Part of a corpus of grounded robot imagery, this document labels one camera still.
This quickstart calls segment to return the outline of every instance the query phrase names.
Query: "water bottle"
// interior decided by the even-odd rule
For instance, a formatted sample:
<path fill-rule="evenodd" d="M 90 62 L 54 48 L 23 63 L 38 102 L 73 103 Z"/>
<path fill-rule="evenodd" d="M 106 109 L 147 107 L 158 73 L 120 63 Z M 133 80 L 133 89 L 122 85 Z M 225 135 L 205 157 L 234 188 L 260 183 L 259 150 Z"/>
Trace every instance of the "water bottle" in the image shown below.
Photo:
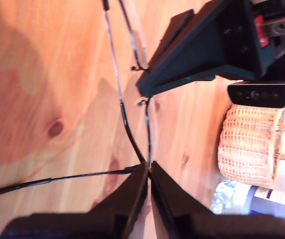
<path fill-rule="evenodd" d="M 285 218 L 285 192 L 224 180 L 215 189 L 210 210 L 215 214 L 268 214 Z"/>

